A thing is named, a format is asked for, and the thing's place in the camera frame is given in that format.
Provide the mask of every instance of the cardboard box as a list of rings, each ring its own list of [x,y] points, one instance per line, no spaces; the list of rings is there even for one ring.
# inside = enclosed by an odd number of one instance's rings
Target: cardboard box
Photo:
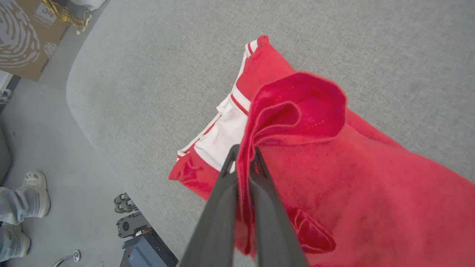
[[[68,26],[41,0],[0,0],[0,70],[38,81]]]

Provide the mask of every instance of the person's foot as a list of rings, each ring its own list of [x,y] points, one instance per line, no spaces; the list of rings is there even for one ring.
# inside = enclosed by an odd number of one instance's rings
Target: person's foot
[[[25,174],[23,186],[33,188],[39,195],[39,211],[36,217],[43,218],[46,216],[51,206],[49,194],[46,191],[46,176],[40,171],[28,172]]]
[[[17,236],[17,238],[19,240],[18,246],[20,246],[20,252],[15,257],[24,257],[24,256],[26,256],[26,254],[28,253],[29,246],[31,244],[31,240],[29,239],[29,237],[27,235],[25,235],[25,233],[23,233],[21,231],[21,224],[13,225],[13,224],[9,224],[9,223],[4,222],[4,223],[2,223],[2,227],[6,227],[6,228],[11,229],[15,233],[15,235]]]

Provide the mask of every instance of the light blue jeans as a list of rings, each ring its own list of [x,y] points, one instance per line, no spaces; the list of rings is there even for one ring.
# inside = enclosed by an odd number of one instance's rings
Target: light blue jeans
[[[39,195],[30,187],[22,186],[13,191],[0,187],[0,221],[18,225],[25,218],[38,215]],[[0,262],[15,257],[21,247],[15,233],[7,227],[0,227]]]

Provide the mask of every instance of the red fabric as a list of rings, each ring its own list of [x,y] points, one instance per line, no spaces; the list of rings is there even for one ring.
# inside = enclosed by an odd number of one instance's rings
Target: red fabric
[[[311,266],[473,266],[475,186],[404,149],[258,40],[237,87],[252,100],[237,160],[236,247],[255,255],[248,166],[258,146]],[[193,149],[170,179],[207,199],[218,176]]]

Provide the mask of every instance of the gray fabric surface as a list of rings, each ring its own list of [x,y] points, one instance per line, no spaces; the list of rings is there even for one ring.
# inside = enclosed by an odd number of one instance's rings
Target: gray fabric surface
[[[471,0],[112,1],[73,65],[67,100],[181,257],[204,201],[167,177],[230,92],[247,42],[268,34],[295,69],[339,83],[375,127],[473,180],[473,25]]]

